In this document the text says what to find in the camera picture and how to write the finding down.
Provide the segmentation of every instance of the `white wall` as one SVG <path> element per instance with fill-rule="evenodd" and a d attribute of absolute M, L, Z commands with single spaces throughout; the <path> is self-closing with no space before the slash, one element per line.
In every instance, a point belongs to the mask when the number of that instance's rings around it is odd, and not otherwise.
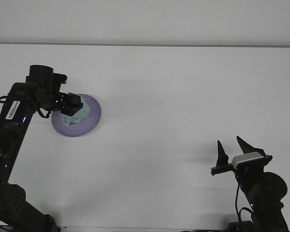
<path fill-rule="evenodd" d="M 0 42 L 290 46 L 290 0 L 0 0 Z"/>
<path fill-rule="evenodd" d="M 287 182 L 290 228 L 290 48 L 0 44 L 0 96 L 31 64 L 102 107 L 79 138 L 35 115 L 15 163 L 10 183 L 59 225 L 224 229 L 236 181 L 210 168 L 217 139 L 232 158 L 240 135 L 274 156 L 266 171 Z"/>

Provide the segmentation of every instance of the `round plate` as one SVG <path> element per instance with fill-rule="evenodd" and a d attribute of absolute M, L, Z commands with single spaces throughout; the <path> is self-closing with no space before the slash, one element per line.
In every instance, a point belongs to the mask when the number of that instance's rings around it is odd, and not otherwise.
<path fill-rule="evenodd" d="M 83 108 L 76 117 L 65 116 L 60 111 L 52 113 L 54 129 L 64 136 L 76 137 L 94 129 L 101 118 L 101 107 L 96 99 L 87 94 L 78 94 L 85 101 Z"/>

